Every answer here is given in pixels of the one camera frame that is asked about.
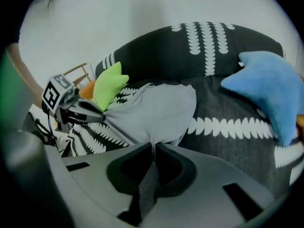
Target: cable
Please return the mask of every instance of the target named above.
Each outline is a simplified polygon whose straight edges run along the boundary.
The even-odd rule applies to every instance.
[[[56,138],[55,138],[55,136],[54,136],[54,134],[53,134],[53,130],[52,130],[52,127],[51,127],[51,121],[50,121],[50,119],[49,119],[49,109],[48,109],[48,111],[47,111],[47,121],[48,121],[48,127],[49,127],[49,131],[51,132],[51,137],[54,139],[54,141],[55,141],[55,146],[56,146],[56,148],[57,148],[57,150],[59,151],[59,149],[58,149],[58,146],[57,146],[57,142],[56,142]]]

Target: gray cloth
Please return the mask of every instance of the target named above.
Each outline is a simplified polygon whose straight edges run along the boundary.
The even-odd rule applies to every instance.
[[[192,86],[146,84],[129,101],[105,112],[105,123],[128,144],[177,145],[196,107]]]

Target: black and white patterned fabric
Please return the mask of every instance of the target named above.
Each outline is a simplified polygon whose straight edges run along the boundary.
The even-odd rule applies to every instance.
[[[197,107],[180,147],[226,160],[272,191],[288,191],[304,169],[304,146],[295,137],[279,146],[271,124],[252,102],[220,86],[238,70],[242,51],[267,50],[284,57],[281,45],[250,29],[211,22],[162,28],[111,53],[96,67],[96,77],[115,62],[129,75],[109,108],[126,102],[146,83],[191,85]],[[74,155],[127,146],[104,123],[76,125],[68,138]]]

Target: blue plush toy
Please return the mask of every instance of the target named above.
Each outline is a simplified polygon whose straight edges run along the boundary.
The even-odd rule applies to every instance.
[[[242,52],[244,69],[221,85],[254,102],[269,118],[279,143],[287,146],[295,133],[296,116],[304,114],[304,83],[292,66],[267,51]]]

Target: robotic arm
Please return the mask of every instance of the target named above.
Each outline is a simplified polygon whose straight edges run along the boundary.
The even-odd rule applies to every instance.
[[[51,111],[62,132],[68,132],[69,124],[101,123],[105,119],[103,111],[81,98],[79,88],[62,74],[49,79],[42,92],[42,109]]]

